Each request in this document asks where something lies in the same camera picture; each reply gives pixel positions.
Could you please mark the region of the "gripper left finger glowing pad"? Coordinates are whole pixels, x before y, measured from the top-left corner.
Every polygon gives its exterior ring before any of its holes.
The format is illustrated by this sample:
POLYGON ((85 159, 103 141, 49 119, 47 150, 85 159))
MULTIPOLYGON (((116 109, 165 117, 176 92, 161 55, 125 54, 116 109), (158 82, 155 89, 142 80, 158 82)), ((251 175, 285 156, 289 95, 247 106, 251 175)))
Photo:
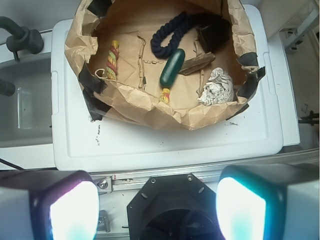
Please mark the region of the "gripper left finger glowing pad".
POLYGON ((83 170, 0 173, 2 240, 92 240, 99 209, 97 186, 83 170))

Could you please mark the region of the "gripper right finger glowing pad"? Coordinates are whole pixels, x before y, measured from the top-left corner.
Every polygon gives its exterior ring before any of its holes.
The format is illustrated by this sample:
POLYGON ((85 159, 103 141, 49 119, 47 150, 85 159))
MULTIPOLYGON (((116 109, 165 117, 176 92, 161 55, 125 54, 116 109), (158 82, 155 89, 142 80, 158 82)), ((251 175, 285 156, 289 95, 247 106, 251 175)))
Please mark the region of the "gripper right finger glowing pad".
POLYGON ((318 240, 320 168, 300 164, 234 164, 216 188, 216 214, 227 240, 318 240))

